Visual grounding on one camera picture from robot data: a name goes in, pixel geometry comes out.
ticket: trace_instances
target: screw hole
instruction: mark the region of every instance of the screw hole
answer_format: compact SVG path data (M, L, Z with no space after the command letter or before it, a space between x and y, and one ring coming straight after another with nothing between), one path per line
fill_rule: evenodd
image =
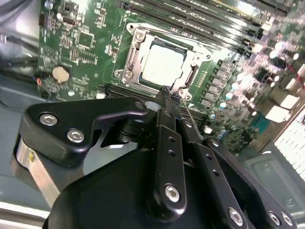
M176 153L175 153L173 150L171 150L171 149L168 151L168 153L169 153L171 156L176 156Z
M215 176L219 177L220 174L217 172L217 170L213 169L213 173L215 174Z
M209 154L206 154L205 155L209 160L212 160L212 157L211 157L211 155L209 155Z
M173 138L173 137L169 137L168 140L170 140L171 142L175 142L176 141L176 139Z
M164 114L165 114L167 117L171 117L171 116L172 116L172 114L171 114L168 110L165 110L165 111L164 111Z

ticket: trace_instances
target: bolt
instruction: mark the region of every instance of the bolt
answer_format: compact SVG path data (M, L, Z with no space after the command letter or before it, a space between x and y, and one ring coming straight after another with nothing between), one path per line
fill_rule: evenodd
M276 225L278 225L278 226L280 226L281 225L281 221L280 221L280 219L273 213L273 212L269 212L269 215L270 215L270 218L272 219L272 221L276 224Z
M168 197L168 199L170 199L171 202L174 203L178 202L180 199L178 190L172 185L167 185L165 187L165 195Z
M136 35L135 35L135 38L138 40L138 41L143 41L144 40L144 35L143 35L143 33L137 33Z
M236 223L238 226L243 225L244 222L242 216L234 208L229 208L229 215L234 223Z
M211 139L211 143L212 143L214 146L218 147L218 142L216 142L214 139Z
M43 114L39 118L40 122L44 125L52 126L57 124L58 120L57 118L52 114Z
M171 114L168 110L165 110L165 111L164 111L164 114L165 114L167 117L171 117L171 116L172 116L172 114Z
M140 102L135 102L134 104L135 104L138 108L144 109L144 106L143 106L142 103L140 103Z
M85 139L85 136L82 133L82 131L77 129L72 129L67 132L67 138L72 142L80 143Z
M282 214L282 216L283 216L285 222L286 222L289 226L292 226L293 223L292 223L291 219L290 219L285 213L281 212L281 214Z
M47 10L52 10L52 9L53 9L53 3L50 2L49 0L47 0L47 1L44 2L44 7L45 7Z
M186 126L189 127L189 128L192 127L192 124L191 124L190 122L188 122L188 121L185 121L185 124L186 124Z
M125 76L126 76L127 78L131 78L131 77L132 77L132 73L131 73L131 72L126 72Z
M74 95L75 95L75 92L74 92L74 91L72 91L72 90L69 90L69 91L68 91L68 96L71 96L71 97L72 97L72 96L74 96Z

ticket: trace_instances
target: capacitor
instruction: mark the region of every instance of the capacitor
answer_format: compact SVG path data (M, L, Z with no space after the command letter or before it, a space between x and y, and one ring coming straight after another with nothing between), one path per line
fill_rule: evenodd
M275 86L275 82L273 80L271 80L270 78L267 79L266 84L268 84L270 87Z
M233 93L230 92L230 91L225 91L225 92L224 92L224 96L225 96L225 99L226 99L226 100L232 99Z
M231 82L230 85L232 90L237 90L239 87L239 84L237 82Z
M251 106L248 106L248 111L250 112L251 116L256 116L257 111L254 110Z
M219 132L220 132L220 134L221 135L224 135L225 133L226 133L226 129L225 129L225 127L224 126L221 126L220 128L219 128Z
M61 20L61 19L62 19L62 14L61 14L61 13L57 13L57 14L56 14L56 18L57 18L58 20Z
M218 105L219 105L220 108L224 109L227 106L227 103L223 100L220 100L218 102Z
M251 103L254 101L254 97L250 93L247 92L245 96Z
M274 46L274 49L277 50L277 51L281 51L284 47L284 42L277 42Z
M292 58L293 60L297 60L299 59L299 54L297 52L292 52L292 51L288 51L288 50L285 50L284 51L286 53L287 56L289 56L290 58Z
M265 48L263 53L268 55L270 59L273 59L278 56L278 51L274 49Z
M47 9L47 10L52 10L53 9L53 3L50 1L50 0L46 0L44 2L44 7Z
M233 131L237 130L237 125L232 125L231 130L233 130Z
M210 118L210 119L213 119L213 120L216 118L216 115L215 115L214 111L211 111L211 112L209 113L209 118Z
M274 73L269 74L269 77L274 81L277 82L280 79L280 76Z
M221 138L223 137L223 135L220 134L219 132L217 132L217 133L216 133L216 137L217 137L217 139L219 140L219 139L221 139Z
M243 74L243 73L237 72L237 73L235 74L235 76L236 76L236 80L237 80L237 81L241 81L241 80L244 79L244 74Z

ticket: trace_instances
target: vent grille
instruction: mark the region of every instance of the vent grille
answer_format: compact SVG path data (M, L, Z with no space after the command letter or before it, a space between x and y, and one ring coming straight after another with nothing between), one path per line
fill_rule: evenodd
M305 109L274 143L305 181Z

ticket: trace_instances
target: chip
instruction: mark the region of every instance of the chip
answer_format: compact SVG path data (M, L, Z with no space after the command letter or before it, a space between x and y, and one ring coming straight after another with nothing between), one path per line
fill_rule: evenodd
M142 78L157 85L172 86L183 73L184 56L174 50L153 45L148 54Z

